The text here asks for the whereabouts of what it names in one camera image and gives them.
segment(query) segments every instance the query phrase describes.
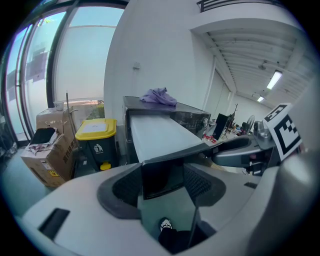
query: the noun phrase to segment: purple cloth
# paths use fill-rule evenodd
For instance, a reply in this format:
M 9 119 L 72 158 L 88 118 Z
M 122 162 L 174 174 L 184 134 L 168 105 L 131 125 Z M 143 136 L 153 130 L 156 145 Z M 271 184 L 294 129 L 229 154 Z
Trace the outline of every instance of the purple cloth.
M 149 103 L 161 103 L 164 105 L 175 106 L 177 100 L 166 93 L 167 88 L 149 89 L 145 95 L 140 97 L 140 101 Z

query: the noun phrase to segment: ceiling light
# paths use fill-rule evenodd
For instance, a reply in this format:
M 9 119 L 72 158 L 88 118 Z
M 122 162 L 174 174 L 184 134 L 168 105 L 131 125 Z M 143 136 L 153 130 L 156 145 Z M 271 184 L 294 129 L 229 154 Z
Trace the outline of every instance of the ceiling light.
M 282 76 L 282 73 L 280 71 L 276 70 L 274 72 L 273 77 L 271 78 L 267 88 L 271 90 L 276 85 L 276 83 L 279 81 L 281 76 Z

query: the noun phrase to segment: ceiling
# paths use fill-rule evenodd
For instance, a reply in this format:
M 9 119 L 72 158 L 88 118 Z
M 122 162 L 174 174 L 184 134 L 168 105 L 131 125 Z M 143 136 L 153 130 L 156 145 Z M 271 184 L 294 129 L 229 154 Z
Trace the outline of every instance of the ceiling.
M 236 93 L 255 101 L 263 96 L 261 103 L 270 108 L 294 103 L 315 76 L 318 57 L 301 31 L 232 28 L 207 34 L 230 70 Z M 275 70 L 283 75 L 269 90 Z

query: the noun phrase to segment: trash bin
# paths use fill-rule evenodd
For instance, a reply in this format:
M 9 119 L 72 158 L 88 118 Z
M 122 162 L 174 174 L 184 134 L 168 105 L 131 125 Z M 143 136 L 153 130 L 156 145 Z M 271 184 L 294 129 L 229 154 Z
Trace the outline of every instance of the trash bin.
M 96 171 L 104 171 L 119 165 L 116 148 L 115 119 L 97 118 L 85 120 L 75 134 L 89 163 Z

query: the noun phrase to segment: yellow lid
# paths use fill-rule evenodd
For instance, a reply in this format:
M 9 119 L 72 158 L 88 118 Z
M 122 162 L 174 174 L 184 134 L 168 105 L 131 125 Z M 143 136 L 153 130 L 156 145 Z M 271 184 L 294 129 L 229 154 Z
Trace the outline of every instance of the yellow lid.
M 116 119 L 85 120 L 75 134 L 78 141 L 106 139 L 116 134 Z
M 111 168 L 111 164 L 108 162 L 104 162 L 103 164 L 101 164 L 100 166 L 100 170 L 101 171 L 105 171 L 105 170 L 109 170 Z

